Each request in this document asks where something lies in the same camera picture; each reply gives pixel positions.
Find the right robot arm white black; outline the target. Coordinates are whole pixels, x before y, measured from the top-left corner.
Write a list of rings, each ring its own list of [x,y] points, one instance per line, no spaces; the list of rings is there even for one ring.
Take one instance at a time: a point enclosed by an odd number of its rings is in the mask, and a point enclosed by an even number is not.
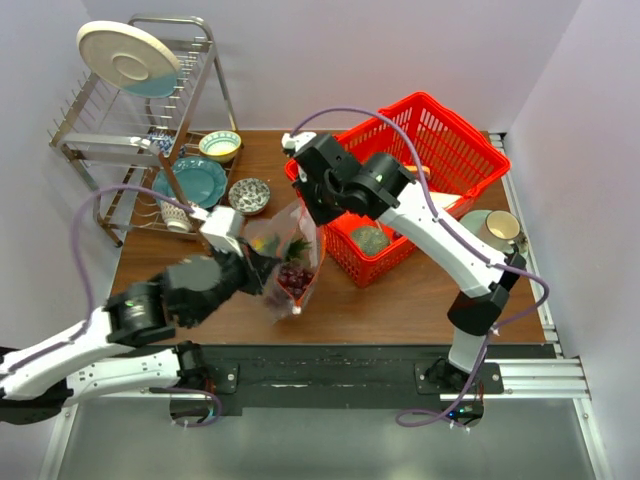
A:
[[[490,327],[502,313],[525,265],[487,245],[435,205],[416,176],[378,152],[360,163],[330,134],[284,134],[284,153],[298,166],[294,187],[317,225],[346,213],[366,217],[406,237],[459,287],[447,316],[454,326],[445,379],[459,393],[481,380],[476,364]]]

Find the small toy pineapple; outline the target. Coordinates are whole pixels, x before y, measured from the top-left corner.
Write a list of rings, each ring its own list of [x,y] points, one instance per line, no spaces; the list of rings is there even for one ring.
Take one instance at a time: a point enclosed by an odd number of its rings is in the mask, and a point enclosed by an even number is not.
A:
[[[311,242],[301,236],[282,239],[273,233],[252,239],[250,245],[260,254],[279,257],[284,262],[293,262],[303,258],[310,249]]]

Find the red plastic shopping basket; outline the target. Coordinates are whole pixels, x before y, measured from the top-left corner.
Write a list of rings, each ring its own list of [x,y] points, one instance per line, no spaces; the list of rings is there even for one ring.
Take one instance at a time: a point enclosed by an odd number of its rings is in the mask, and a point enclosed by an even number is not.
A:
[[[421,163],[429,168],[429,190],[460,197],[446,207],[456,219],[471,210],[478,197],[510,169],[506,156],[479,130],[425,92],[412,93],[379,113],[396,123],[413,142]],[[406,166],[414,163],[400,135],[375,118],[335,138],[361,162],[384,152]],[[398,237],[377,255],[365,255],[351,234],[359,227],[374,225],[369,219],[345,214],[325,227],[328,253],[358,287],[370,285],[416,249],[407,238]]]

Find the clear zip top bag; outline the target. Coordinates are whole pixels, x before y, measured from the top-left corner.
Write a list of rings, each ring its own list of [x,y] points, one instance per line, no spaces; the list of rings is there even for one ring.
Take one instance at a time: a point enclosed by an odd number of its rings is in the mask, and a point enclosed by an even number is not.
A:
[[[245,237],[258,253],[279,261],[259,296],[271,321],[301,315],[324,262],[324,228],[315,224],[303,201],[295,200],[270,219],[249,222]]]

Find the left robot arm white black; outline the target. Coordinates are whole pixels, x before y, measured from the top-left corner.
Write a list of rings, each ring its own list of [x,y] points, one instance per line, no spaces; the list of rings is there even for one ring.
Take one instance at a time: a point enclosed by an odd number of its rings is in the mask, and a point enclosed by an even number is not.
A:
[[[149,355],[135,350],[200,325],[235,293],[260,295],[281,259],[244,245],[239,253],[191,255],[130,285],[88,319],[29,348],[1,351],[1,420],[30,425],[83,400],[135,389],[200,394],[217,419],[211,368],[191,341]]]

